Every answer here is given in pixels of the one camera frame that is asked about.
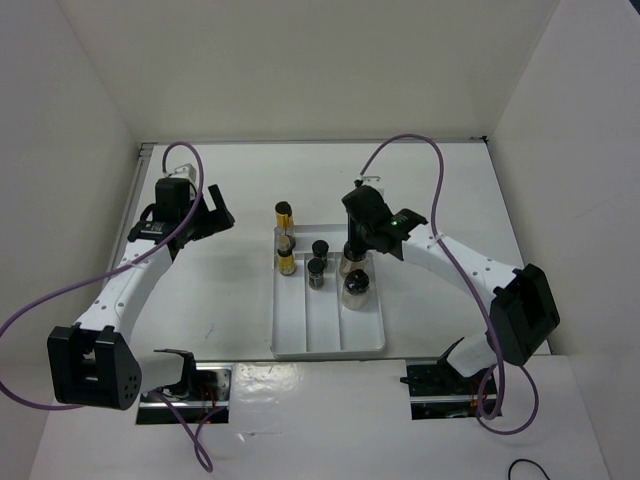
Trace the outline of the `black top shaker white spice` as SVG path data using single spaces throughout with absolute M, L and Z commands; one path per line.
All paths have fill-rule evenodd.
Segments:
M 349 310 L 362 309 L 369 298 L 370 278 L 363 269 L 349 272 L 343 283 L 342 303 Z

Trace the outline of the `black cap spice jar front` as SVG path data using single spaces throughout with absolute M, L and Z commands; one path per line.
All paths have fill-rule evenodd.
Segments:
M 308 284 L 313 290 L 324 286 L 325 263 L 320 258 L 311 258 L 307 263 Z

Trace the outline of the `yellow oil bottle tan cap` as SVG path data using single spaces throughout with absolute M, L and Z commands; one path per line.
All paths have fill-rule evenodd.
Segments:
M 290 276 L 296 271 L 293 246 L 290 237 L 282 235 L 278 237 L 277 245 L 278 268 L 282 275 Z

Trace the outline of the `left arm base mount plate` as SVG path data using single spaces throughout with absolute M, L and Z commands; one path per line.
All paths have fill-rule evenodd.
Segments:
M 227 424 L 232 377 L 232 364 L 200 362 L 189 381 L 156 387 L 154 392 L 169 401 L 189 425 L 201 422 Z M 137 425 L 178 423 L 163 400 L 149 392 L 141 395 L 136 415 Z

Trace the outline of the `black cap spice jar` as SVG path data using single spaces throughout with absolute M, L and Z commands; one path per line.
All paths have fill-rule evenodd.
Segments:
M 329 245 L 325 240 L 318 239 L 312 244 L 312 254 L 315 259 L 320 260 L 324 266 L 327 265 Z
M 307 263 L 308 284 L 313 290 L 324 286 L 325 263 L 320 258 L 311 258 Z

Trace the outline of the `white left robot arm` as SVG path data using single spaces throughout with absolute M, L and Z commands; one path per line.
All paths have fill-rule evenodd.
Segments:
M 56 327 L 47 339 L 55 398 L 68 405 L 126 410 L 136 398 L 164 387 L 176 399 L 199 387 L 192 353 L 159 349 L 136 357 L 129 347 L 134 326 L 159 279 L 179 251 L 230 229 L 234 218 L 219 187 L 208 188 L 215 208 L 193 195 L 186 178 L 163 178 L 127 237 L 120 262 L 94 303 L 70 326 Z

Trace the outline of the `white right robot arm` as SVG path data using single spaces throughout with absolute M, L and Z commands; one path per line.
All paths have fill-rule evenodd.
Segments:
M 468 293 L 487 316 L 485 331 L 455 342 L 442 355 L 438 381 L 450 393 L 463 391 L 473 375 L 499 362 L 524 366 L 560 323 L 545 273 L 495 261 L 455 241 L 410 210 L 392 212 L 382 194 L 367 185 L 342 198 L 349 239 L 358 250 L 390 254 L 435 274 Z

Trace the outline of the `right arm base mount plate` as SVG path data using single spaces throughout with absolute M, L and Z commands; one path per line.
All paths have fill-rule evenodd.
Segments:
M 436 361 L 408 361 L 400 382 L 408 388 L 413 420 L 473 418 L 486 369 L 463 377 Z

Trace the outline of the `black top shaker brown spice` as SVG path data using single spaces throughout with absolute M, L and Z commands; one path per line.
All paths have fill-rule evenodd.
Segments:
M 367 254 L 367 251 L 355 252 L 348 245 L 345 245 L 338 269 L 340 276 L 345 278 L 352 271 L 364 270 L 367 266 Z

